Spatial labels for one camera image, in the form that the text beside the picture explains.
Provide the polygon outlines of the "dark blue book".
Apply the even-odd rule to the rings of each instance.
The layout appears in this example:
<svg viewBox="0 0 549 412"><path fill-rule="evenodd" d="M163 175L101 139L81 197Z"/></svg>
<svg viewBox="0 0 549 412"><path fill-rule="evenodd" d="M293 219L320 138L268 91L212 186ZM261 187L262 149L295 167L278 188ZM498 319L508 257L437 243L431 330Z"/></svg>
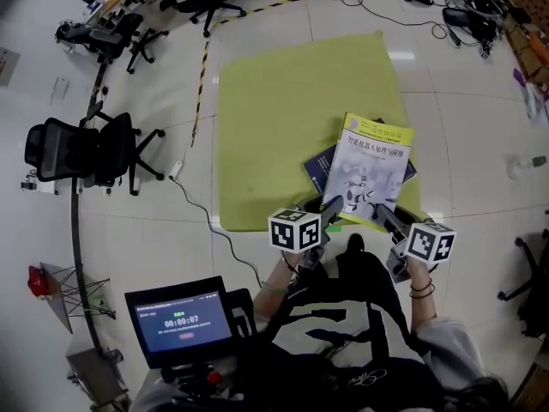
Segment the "dark blue book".
<svg viewBox="0 0 549 412"><path fill-rule="evenodd" d="M328 149L324 150L320 154L314 156L313 158L309 159L304 163L305 172L308 174L312 184L315 186L317 191L322 194L327 184L329 169L330 169L332 159L334 157L336 144L332 145ZM409 162L408 162L406 174L404 177L404 183L406 183L409 179L413 178L414 176L415 176L415 171L412 168L412 164L410 162L410 156L409 156Z"/></svg>

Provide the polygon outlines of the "small device on white board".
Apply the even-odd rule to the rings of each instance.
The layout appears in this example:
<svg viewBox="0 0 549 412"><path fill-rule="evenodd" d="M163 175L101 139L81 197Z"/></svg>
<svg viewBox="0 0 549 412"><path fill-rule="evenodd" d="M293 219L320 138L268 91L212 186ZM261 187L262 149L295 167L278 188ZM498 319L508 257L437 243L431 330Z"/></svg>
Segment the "small device on white board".
<svg viewBox="0 0 549 412"><path fill-rule="evenodd" d="M55 181L42 182L41 180L39 180L37 171L35 169L31 169L25 176L25 179L21 181L21 189L24 191L48 193L55 196L59 195L57 183Z"/></svg>

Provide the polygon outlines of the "yellow and grey book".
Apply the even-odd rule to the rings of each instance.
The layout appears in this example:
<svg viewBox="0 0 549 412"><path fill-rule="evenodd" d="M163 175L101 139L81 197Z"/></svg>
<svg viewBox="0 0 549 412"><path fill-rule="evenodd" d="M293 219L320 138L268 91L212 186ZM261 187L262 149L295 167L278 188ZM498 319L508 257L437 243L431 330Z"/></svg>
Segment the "yellow and grey book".
<svg viewBox="0 0 549 412"><path fill-rule="evenodd" d="M373 225L379 204L391 211L397 205L412 144L413 130L408 127L346 113L322 206L325 208L331 200L341 197L341 219Z"/></svg>

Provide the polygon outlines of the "person's navy and white shirt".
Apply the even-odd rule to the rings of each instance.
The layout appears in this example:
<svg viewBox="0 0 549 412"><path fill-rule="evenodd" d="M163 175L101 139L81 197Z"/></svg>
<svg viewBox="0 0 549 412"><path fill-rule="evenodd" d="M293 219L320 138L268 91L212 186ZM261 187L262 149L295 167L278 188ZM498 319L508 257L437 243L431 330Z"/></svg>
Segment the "person's navy and white shirt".
<svg viewBox="0 0 549 412"><path fill-rule="evenodd" d="M456 321L416 331L403 311L369 302L299 303L286 294L233 359L240 396L183 398L159 374L131 412L510 412L504 383L486 373Z"/></svg>

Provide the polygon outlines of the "black wrist band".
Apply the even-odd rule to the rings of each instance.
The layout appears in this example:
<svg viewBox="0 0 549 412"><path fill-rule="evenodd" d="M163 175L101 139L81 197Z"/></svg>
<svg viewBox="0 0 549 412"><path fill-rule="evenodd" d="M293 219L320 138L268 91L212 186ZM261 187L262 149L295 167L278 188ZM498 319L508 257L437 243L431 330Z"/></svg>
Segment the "black wrist band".
<svg viewBox="0 0 549 412"><path fill-rule="evenodd" d="M430 279L429 282L422 288L416 288L411 285L409 297L412 299L424 299L430 296L434 292L435 288L436 287L433 284L432 279Z"/></svg>

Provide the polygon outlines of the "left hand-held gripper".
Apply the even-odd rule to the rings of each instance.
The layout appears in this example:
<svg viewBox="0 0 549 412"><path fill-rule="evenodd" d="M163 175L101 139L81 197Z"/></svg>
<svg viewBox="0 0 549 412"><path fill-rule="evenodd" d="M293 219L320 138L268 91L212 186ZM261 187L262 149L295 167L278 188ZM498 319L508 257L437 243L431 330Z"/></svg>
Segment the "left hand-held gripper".
<svg viewBox="0 0 549 412"><path fill-rule="evenodd" d="M321 214L299 209L278 209L268 218L269 244L284 253L303 254L301 266L314 269L329 242L326 229L340 220L344 199L329 200Z"/></svg>

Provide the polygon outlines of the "person's black trouser leg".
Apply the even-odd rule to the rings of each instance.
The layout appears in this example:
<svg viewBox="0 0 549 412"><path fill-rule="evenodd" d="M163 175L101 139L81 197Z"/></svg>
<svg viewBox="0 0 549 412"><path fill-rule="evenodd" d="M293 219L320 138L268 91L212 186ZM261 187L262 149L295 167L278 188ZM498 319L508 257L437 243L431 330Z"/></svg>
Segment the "person's black trouser leg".
<svg viewBox="0 0 549 412"><path fill-rule="evenodd" d="M386 267L372 253L344 252L335 258L338 276L329 277L322 264L303 270L288 296L293 304L369 302L388 312L401 312L401 302Z"/></svg>

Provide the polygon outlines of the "lime green cloth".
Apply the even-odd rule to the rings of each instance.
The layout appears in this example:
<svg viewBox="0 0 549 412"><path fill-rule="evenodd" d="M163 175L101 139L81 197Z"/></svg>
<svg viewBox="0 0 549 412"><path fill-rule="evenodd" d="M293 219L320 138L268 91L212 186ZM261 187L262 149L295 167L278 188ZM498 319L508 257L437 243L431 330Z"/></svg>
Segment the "lime green cloth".
<svg viewBox="0 0 549 412"><path fill-rule="evenodd" d="M266 51L219 75L220 225L263 232L277 209L315 193L304 164L334 145L346 113L408 125L381 32Z"/></svg>

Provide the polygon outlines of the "black screen monitor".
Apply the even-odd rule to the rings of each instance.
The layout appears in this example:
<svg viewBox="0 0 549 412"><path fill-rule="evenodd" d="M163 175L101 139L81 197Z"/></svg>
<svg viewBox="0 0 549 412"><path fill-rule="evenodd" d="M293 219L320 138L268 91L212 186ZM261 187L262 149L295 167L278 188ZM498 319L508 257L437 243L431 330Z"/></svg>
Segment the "black screen monitor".
<svg viewBox="0 0 549 412"><path fill-rule="evenodd" d="M124 295L148 367L166 369L235 355L257 334L246 288L221 276Z"/></svg>

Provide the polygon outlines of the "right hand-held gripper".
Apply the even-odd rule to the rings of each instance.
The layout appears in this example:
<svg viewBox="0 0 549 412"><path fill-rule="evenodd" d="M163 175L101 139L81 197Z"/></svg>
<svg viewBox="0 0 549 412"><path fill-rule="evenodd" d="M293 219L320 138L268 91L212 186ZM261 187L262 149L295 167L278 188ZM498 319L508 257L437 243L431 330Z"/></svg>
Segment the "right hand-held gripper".
<svg viewBox="0 0 549 412"><path fill-rule="evenodd" d="M415 258L432 272L441 263L449 260L455 242L456 231L436 222L414 223L407 235L407 213L396 207L391 210L378 203L372 214L375 229L389 233L394 245L389 253L387 268L393 282L410 279L407 260Z"/></svg>

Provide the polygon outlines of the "cardboard boxes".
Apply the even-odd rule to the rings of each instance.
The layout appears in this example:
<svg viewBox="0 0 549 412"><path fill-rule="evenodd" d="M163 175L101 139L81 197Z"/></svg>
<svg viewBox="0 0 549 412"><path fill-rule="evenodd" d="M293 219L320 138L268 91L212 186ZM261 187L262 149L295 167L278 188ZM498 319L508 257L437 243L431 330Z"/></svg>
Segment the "cardboard boxes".
<svg viewBox="0 0 549 412"><path fill-rule="evenodd" d="M504 32L527 82L549 88L549 0L504 0Z"/></svg>

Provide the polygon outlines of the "curved black floor strip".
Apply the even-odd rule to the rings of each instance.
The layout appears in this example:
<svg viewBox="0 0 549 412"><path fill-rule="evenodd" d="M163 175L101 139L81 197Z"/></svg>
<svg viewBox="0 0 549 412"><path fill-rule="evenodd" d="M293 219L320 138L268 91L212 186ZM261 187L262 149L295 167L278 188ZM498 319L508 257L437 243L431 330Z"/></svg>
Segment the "curved black floor strip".
<svg viewBox="0 0 549 412"><path fill-rule="evenodd" d="M98 94L100 92L101 84L104 80L106 70L108 68L108 61L104 60L100 63L98 73L96 75L92 93L90 95L87 114L92 110L92 107L96 104ZM72 248L73 248L73 257L75 263L75 275L76 275L76 284L79 295L81 297L81 306L83 310L83 315L87 324L87 329L94 346L94 349L99 357L103 355L103 348L95 328L94 319L91 313L91 307L88 303L87 288L85 282L85 276L83 271L83 263L81 258L81 241L80 241L80 222L79 222L79 187L78 187L78 178L73 178L71 180L70 188L70 229L71 229L71 239L72 239Z"/></svg>

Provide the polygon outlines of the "black mount with red knob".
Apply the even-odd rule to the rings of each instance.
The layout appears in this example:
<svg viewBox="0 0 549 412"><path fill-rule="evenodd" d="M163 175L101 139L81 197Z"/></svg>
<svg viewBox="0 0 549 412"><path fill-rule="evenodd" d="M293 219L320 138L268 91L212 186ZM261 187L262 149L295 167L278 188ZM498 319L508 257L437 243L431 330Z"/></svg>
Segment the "black mount with red knob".
<svg viewBox="0 0 549 412"><path fill-rule="evenodd" d="M231 398L240 396L242 391L233 358L166 367L160 370L160 376L174 389L175 397Z"/></svg>

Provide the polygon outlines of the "person's right forearm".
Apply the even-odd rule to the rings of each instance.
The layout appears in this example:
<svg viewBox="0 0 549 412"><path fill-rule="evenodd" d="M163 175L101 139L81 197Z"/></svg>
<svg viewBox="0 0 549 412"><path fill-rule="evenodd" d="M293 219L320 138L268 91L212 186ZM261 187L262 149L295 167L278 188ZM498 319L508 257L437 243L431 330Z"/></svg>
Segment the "person's right forearm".
<svg viewBox="0 0 549 412"><path fill-rule="evenodd" d="M410 276L410 286L413 285L416 288L424 287L431 279L427 266L413 257L407 257L407 273ZM416 331L423 324L437 317L433 293L424 299L411 298L412 331Z"/></svg>

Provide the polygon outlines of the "black mesh office chair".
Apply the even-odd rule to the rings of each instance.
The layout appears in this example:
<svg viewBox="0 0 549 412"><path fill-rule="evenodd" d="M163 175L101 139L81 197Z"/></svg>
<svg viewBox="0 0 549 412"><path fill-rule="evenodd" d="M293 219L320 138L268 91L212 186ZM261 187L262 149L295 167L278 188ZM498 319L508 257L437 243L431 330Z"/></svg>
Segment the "black mesh office chair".
<svg viewBox="0 0 549 412"><path fill-rule="evenodd" d="M88 187L112 187L116 179L128 175L130 195L137 196L137 167L158 181L165 179L164 173L154 170L141 158L154 138L166 135L163 130L155 129L137 142L141 131L133 126L127 112L116 117L96 112L83 121L95 117L106 122L99 130L66 124L56 118L48 118L29 130L24 161L35 168L39 181L83 179Z"/></svg>

